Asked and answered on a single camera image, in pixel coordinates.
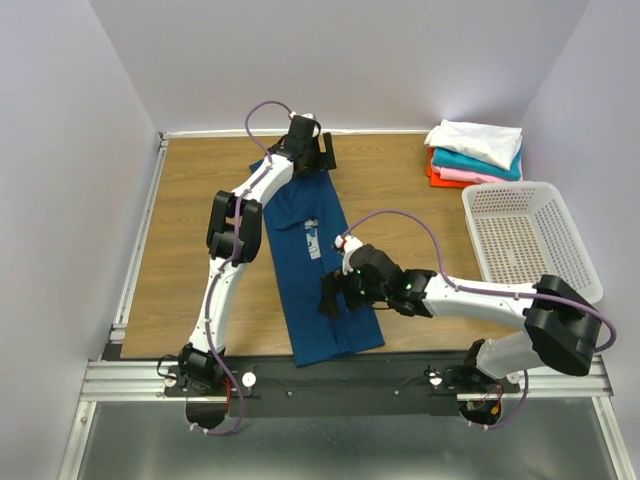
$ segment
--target stack of folded clothes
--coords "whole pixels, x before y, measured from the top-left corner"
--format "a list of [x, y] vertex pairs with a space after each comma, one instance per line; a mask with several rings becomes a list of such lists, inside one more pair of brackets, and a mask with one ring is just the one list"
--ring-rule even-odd
[[443, 120], [427, 135], [434, 187], [522, 180], [522, 129]]

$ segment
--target laundry basket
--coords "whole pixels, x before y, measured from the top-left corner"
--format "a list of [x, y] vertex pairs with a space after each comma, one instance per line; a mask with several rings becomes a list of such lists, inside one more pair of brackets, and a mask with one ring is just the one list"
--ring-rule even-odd
[[533, 283], [558, 275], [589, 303], [602, 284], [560, 192], [550, 183], [473, 185], [462, 192], [482, 278]]

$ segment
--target gray wall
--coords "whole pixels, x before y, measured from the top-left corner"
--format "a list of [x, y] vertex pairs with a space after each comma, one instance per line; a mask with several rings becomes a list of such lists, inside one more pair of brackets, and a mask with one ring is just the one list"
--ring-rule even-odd
[[157, 135], [85, 0], [0, 14], [0, 478], [56, 478]]
[[241, 127], [272, 97], [338, 128], [516, 125], [587, 4], [92, 0], [164, 131]]
[[594, 0], [524, 120], [529, 178], [558, 186], [618, 325], [605, 355], [614, 408], [640, 471], [640, 3]]

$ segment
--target wood grain surface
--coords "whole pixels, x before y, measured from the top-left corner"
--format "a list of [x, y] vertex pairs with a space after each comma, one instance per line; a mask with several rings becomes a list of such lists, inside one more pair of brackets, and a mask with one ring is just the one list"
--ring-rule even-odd
[[[449, 274], [480, 279], [467, 233], [461, 190], [429, 187], [423, 135], [335, 136], [338, 168], [331, 172], [347, 221], [381, 208], [418, 215], [435, 230]], [[264, 139], [267, 144], [275, 138]], [[153, 209], [129, 325], [127, 358], [177, 354], [198, 318], [208, 270], [205, 236], [218, 190], [235, 188], [261, 158], [248, 138], [173, 139]], [[381, 215], [356, 235], [403, 268], [437, 269], [428, 235], [407, 218]], [[228, 331], [227, 353], [287, 354], [291, 345], [266, 234], [242, 278]], [[409, 318], [377, 312], [386, 345], [375, 351], [466, 349], [478, 338], [511, 330], [473, 319]]]

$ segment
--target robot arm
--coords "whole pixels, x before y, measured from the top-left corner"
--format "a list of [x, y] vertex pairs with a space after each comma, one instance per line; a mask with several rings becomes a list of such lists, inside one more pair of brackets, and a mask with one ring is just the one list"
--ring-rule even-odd
[[[543, 365], [568, 375], [589, 373], [600, 321], [576, 308], [532, 298], [543, 293], [590, 307], [562, 279], [543, 275], [536, 284], [503, 285], [445, 278], [431, 270], [402, 270], [384, 252], [351, 235], [339, 236], [335, 246], [344, 255], [343, 264], [323, 279], [320, 312], [338, 315], [335, 297], [342, 293], [350, 310], [385, 302], [402, 315], [465, 316], [520, 330], [471, 346], [467, 374], [480, 373], [487, 383]], [[465, 287], [505, 295], [472, 293]]]
[[263, 207], [292, 178], [336, 168], [331, 134], [323, 134], [323, 152], [320, 124], [313, 115], [293, 112], [290, 117], [288, 133], [269, 149], [253, 175], [231, 192], [218, 192], [213, 200], [207, 231], [207, 287], [189, 343], [178, 355], [181, 374], [203, 388], [217, 383], [222, 375], [209, 341], [217, 354], [224, 351], [238, 283], [260, 248]]

